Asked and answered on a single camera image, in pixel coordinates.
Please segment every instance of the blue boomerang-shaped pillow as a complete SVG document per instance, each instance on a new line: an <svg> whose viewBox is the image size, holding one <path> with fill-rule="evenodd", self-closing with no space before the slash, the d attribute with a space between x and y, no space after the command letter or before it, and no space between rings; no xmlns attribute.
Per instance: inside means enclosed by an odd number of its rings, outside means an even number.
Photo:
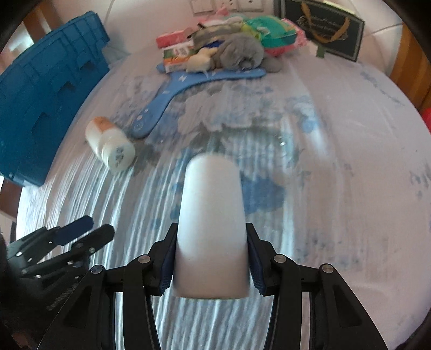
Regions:
<svg viewBox="0 0 431 350"><path fill-rule="evenodd" d="M213 71L209 72L207 75L204 73L187 72L170 73L171 81L149 104L147 104L133 121L131 134L134 138L144 138L148 136L159 122L169 102L185 89L208 81L261 78L265 74L265 70L260 68L242 71Z"/></svg>

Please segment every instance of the pink box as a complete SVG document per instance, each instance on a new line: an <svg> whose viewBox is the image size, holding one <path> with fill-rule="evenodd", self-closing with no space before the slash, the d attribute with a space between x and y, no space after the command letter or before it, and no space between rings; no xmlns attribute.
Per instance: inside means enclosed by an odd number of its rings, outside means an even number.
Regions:
<svg viewBox="0 0 431 350"><path fill-rule="evenodd" d="M195 30L193 28L188 27L173 33L165 33L156 38L156 43L159 49L179 43L184 43L187 41L187 37L192 35L194 32Z"/></svg>

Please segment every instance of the plush toy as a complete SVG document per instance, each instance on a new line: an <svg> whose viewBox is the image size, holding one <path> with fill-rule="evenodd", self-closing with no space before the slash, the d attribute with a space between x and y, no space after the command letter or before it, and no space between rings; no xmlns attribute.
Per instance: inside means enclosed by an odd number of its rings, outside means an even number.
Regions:
<svg viewBox="0 0 431 350"><path fill-rule="evenodd" d="M202 28L192 35L194 48L199 50L214 41L225 41L232 34L239 33L242 25L242 22L236 22Z"/></svg>
<svg viewBox="0 0 431 350"><path fill-rule="evenodd" d="M216 68L229 70L253 69L261 66L269 73L281 69L281 63L265 54L261 43L246 33L232 34L213 56Z"/></svg>
<svg viewBox="0 0 431 350"><path fill-rule="evenodd" d="M214 61L211 57L216 54L218 49L216 47L208 49L206 47L199 50L199 52L191 56L187 61L187 72L207 72L215 68Z"/></svg>

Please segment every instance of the electrical outlet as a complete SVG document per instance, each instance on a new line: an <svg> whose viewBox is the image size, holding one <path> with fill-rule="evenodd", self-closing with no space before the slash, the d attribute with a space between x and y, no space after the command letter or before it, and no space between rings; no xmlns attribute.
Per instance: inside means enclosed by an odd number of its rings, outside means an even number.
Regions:
<svg viewBox="0 0 431 350"><path fill-rule="evenodd" d="M190 0L190 5L195 15L214 11L211 0Z"/></svg>
<svg viewBox="0 0 431 350"><path fill-rule="evenodd" d="M237 0L214 0L215 9L218 10L223 6L226 7L229 11L238 11L238 2Z"/></svg>
<svg viewBox="0 0 431 350"><path fill-rule="evenodd" d="M263 12L264 0L238 0L240 11L259 11Z"/></svg>

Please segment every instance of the blue storage bin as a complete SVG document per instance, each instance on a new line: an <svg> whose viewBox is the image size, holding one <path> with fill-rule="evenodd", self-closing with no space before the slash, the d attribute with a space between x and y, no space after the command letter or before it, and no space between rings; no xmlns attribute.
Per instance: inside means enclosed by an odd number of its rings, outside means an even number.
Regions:
<svg viewBox="0 0 431 350"><path fill-rule="evenodd" d="M109 71L109 38L90 11L50 32L0 75L0 172L43 185L79 107Z"/></svg>

